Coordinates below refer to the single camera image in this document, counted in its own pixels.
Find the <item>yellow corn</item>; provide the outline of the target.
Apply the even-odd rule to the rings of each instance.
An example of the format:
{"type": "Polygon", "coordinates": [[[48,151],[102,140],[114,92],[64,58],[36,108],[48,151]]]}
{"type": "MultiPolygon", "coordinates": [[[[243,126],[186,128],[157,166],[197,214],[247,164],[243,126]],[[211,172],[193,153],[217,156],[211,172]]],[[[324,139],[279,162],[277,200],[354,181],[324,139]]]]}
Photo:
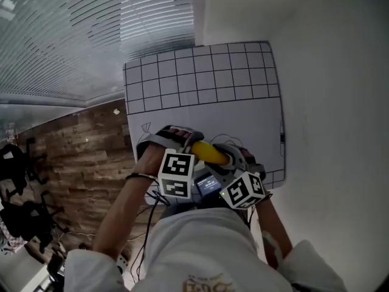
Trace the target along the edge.
{"type": "Polygon", "coordinates": [[[209,164],[228,165],[230,157],[221,151],[218,151],[211,144],[204,141],[197,141],[191,146],[191,153],[199,160],[209,164]]]}

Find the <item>black wristband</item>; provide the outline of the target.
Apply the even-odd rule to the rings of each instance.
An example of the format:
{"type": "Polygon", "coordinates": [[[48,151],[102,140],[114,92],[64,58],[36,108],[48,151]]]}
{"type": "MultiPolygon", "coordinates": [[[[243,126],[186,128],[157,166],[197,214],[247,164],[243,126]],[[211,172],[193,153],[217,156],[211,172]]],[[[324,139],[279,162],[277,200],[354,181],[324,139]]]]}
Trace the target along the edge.
{"type": "Polygon", "coordinates": [[[144,174],[144,173],[132,173],[132,174],[128,175],[125,179],[129,180],[131,178],[145,178],[145,179],[149,179],[149,180],[152,180],[152,181],[156,180],[155,176],[147,175],[147,174],[144,174]]]}

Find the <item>person's white shirt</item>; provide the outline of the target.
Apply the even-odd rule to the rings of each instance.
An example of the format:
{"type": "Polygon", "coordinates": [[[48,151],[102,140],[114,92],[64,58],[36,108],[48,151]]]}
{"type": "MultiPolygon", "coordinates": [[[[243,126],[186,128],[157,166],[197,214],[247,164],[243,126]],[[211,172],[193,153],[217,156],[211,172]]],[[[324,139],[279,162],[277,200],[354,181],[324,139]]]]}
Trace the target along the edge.
{"type": "Polygon", "coordinates": [[[145,277],[127,290],[116,260],[71,251],[64,292],[346,292],[340,276],[306,240],[273,269],[260,260],[242,219],[228,208],[161,218],[145,248],[145,277]]]}

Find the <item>glass partition with blinds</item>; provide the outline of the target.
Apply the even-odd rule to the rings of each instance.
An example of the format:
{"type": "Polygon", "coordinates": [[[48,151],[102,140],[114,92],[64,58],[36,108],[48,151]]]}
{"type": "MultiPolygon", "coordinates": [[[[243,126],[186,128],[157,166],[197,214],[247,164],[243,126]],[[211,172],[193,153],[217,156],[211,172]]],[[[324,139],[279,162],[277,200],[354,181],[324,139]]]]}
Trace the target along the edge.
{"type": "Polygon", "coordinates": [[[0,0],[0,103],[83,106],[194,42],[192,0],[0,0]]]}

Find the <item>black office chair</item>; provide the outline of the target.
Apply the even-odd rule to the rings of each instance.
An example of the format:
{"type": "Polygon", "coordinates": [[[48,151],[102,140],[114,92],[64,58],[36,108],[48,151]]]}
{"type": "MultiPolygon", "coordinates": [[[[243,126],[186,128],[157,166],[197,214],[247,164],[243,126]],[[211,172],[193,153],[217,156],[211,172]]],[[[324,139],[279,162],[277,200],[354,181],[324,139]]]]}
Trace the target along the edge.
{"type": "Polygon", "coordinates": [[[23,190],[27,186],[26,176],[30,181],[36,180],[41,185],[45,185],[49,180],[48,178],[40,178],[34,168],[37,161],[47,158],[46,154],[31,157],[30,145],[34,143],[34,137],[26,140],[25,153],[13,144],[7,144],[0,149],[0,181],[10,179],[15,187],[11,192],[6,190],[7,200],[16,194],[19,196],[23,194],[23,190]]]}
{"type": "Polygon", "coordinates": [[[45,201],[45,196],[49,191],[45,190],[41,194],[41,202],[26,201],[23,205],[12,204],[8,201],[2,201],[3,209],[0,210],[0,217],[3,220],[7,230],[13,237],[21,237],[29,242],[37,237],[40,241],[39,251],[44,254],[45,248],[52,242],[52,229],[58,228],[63,233],[68,233],[68,228],[62,228],[53,217],[64,208],[60,207],[50,213],[45,201]]]}

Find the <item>black chest screen device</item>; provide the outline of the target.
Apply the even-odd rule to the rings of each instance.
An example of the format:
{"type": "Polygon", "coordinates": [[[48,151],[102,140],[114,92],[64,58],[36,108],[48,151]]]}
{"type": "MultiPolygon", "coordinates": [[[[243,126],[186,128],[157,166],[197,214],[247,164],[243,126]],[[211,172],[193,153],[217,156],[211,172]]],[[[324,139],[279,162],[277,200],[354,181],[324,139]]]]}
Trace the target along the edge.
{"type": "Polygon", "coordinates": [[[194,184],[201,196],[219,192],[222,188],[220,182],[210,172],[195,179],[194,184]]]}

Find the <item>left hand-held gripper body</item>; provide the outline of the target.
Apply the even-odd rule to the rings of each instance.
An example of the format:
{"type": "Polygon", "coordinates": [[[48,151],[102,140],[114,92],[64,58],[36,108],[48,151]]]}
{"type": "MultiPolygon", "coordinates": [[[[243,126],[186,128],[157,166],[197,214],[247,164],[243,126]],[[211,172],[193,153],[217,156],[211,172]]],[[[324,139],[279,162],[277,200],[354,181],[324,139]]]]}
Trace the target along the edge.
{"type": "Polygon", "coordinates": [[[163,147],[165,153],[157,174],[160,194],[164,197],[189,199],[195,156],[185,152],[186,139],[177,141],[171,138],[172,134],[169,132],[171,129],[191,132],[183,127],[166,126],[156,134],[148,134],[137,144],[137,157],[141,158],[146,147],[151,143],[163,147]]]}

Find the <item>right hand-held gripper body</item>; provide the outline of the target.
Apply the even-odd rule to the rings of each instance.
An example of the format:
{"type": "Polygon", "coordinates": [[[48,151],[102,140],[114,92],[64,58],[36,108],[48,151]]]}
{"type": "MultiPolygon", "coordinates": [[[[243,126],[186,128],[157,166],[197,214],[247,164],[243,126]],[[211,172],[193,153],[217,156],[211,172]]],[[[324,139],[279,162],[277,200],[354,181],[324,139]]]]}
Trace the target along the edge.
{"type": "Polygon", "coordinates": [[[239,177],[234,177],[222,187],[219,195],[231,209],[248,209],[266,199],[262,183],[265,178],[264,167],[257,164],[246,171],[239,171],[239,177]]]}

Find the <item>person's left hand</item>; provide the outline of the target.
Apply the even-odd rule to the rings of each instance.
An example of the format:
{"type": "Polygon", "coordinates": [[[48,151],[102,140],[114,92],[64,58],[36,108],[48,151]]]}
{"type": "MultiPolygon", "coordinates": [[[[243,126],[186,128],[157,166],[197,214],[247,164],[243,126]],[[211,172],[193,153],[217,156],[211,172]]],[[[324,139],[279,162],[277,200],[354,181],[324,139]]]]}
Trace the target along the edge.
{"type": "Polygon", "coordinates": [[[134,166],[134,173],[142,173],[151,176],[157,176],[160,165],[164,158],[165,147],[150,142],[143,155],[138,159],[134,166]]]}

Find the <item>white grid tablecloth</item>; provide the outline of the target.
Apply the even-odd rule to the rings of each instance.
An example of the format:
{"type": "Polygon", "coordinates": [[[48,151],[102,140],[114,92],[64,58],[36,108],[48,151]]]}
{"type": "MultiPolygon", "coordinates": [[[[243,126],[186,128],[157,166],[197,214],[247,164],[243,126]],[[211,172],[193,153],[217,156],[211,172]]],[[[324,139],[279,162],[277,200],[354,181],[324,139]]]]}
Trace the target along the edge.
{"type": "MultiPolygon", "coordinates": [[[[189,127],[209,144],[234,144],[264,165],[266,190],[285,178],[285,136],[278,75],[265,41],[191,47],[125,63],[125,104],[133,146],[168,125],[189,127]]],[[[148,204],[198,202],[164,197],[153,183],[148,204]]]]}

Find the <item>person's right forearm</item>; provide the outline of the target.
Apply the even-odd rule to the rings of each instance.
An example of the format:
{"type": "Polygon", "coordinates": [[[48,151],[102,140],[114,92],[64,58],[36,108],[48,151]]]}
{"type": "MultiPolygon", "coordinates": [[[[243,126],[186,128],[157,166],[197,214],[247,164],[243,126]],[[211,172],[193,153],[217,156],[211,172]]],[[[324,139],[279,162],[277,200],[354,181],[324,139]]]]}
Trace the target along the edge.
{"type": "Polygon", "coordinates": [[[292,243],[271,199],[255,205],[267,263],[277,269],[292,251],[292,243]]]}

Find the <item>person's left forearm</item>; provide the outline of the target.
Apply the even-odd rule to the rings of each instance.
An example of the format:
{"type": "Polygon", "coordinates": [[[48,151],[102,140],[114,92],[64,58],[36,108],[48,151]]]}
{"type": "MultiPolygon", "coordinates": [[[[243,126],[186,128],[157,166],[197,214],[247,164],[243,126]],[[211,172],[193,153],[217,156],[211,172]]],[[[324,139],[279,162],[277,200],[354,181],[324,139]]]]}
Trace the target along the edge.
{"type": "Polygon", "coordinates": [[[127,244],[144,197],[153,182],[150,177],[127,179],[95,235],[92,250],[116,260],[127,244]]]}

